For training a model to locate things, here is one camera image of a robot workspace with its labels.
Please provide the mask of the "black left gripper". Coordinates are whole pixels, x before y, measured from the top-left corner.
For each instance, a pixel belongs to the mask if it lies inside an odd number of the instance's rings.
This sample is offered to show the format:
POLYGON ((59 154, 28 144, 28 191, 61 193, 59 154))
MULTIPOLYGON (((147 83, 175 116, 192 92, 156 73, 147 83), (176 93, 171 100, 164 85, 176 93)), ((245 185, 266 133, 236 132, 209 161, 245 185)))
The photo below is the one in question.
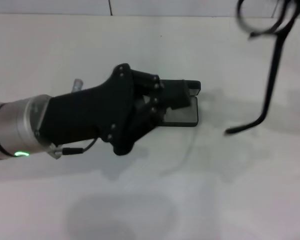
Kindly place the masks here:
POLYGON ((52 97, 39 134, 56 146, 100 138, 126 155, 163 121, 166 111, 150 92, 149 73, 120 64, 99 86, 52 97))

